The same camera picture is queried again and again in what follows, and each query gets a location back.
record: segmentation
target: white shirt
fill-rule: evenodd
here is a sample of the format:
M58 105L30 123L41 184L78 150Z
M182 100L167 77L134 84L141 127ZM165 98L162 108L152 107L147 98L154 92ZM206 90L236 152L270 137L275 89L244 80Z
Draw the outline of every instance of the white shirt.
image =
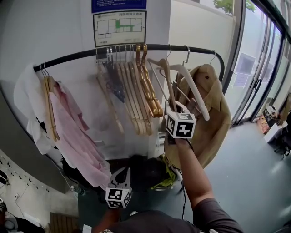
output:
M45 121L46 110L41 82L33 69L33 64L25 68L16 82L14 104L27 117L26 130L32 135L37 148L41 154L46 154L52 148L52 141L37 121L37 119L40 122Z

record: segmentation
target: black metal rail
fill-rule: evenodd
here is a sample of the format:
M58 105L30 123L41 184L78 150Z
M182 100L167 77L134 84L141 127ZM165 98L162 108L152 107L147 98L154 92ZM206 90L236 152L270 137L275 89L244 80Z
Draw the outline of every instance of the black metal rail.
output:
M112 48L112 52L119 52L119 46L109 46L109 48ZM186 46L170 46L170 45L155 45L155 44L147 44L147 49L148 50L160 50L160 51L185 51L187 52L188 49ZM209 49L201 49L201 48L194 48L194 47L189 47L190 52L194 52L194 53L203 53L203 54L213 54L216 55L217 59L220 62L220 74L219 74L219 80L222 81L223 75L224 75L224 62L222 57L216 53L214 50L209 50ZM121 45L120 46L120 51L121 52L125 52L125 51L130 51L130 46L129 45ZM107 54L107 48L103 47L103 48L98 48L97 49L97 54L101 55L101 54ZM51 66L55 66L58 64L61 64L63 62L67 62L67 61L72 61L72 60L76 60L76 59L80 59L83 57L88 57L88 56L96 56L96 49L91 49L91 50L87 50L87 51L82 51L82 52L78 52L78 53L73 53L67 56L63 56L63 57L59 57L56 58L54 60L51 61L47 61L45 63L42 63L38 66L34 67L35 72L40 71L41 70L41 66L42 68L48 68Z

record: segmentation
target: hand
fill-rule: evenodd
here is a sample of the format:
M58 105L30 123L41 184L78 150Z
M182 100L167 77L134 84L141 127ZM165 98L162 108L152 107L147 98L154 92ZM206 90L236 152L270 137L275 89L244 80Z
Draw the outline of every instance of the hand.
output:
M99 233L101 231L107 230L111 224L119 222L120 209L108 209L104 214L99 225L92 229L92 233Z
M189 143L185 139L175 138L175 142L180 150L190 149Z

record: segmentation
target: tan coat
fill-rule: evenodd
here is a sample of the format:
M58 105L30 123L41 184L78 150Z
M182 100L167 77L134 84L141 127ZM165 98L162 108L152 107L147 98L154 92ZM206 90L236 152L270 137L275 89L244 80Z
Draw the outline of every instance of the tan coat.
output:
M210 116L209 121L205 121L201 114L197 111L194 112L197 122L193 138L190 140L199 163L205 168L217 154L231 126L231 113L222 94L221 83L211 65L199 66L191 70L190 75L193 77ZM189 99L194 98L187 81L181 75L178 76L177 86ZM177 90L175 100L189 107L189 102ZM177 146L168 145L167 139L165 139L164 150L170 162L180 168Z

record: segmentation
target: person's arm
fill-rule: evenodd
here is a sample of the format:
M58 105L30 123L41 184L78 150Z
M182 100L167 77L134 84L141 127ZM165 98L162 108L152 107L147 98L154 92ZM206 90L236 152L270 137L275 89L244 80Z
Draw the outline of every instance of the person's arm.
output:
M101 222L92 229L92 233L99 233L107 230L108 227L119 221L120 209L108 209L103 216Z
M200 201L213 198L211 184L188 142L183 139L175 139L175 141L179 151L185 190L193 209Z
M183 182L193 210L193 223L203 231L242 233L242 229L214 199L210 182L187 141L176 139Z

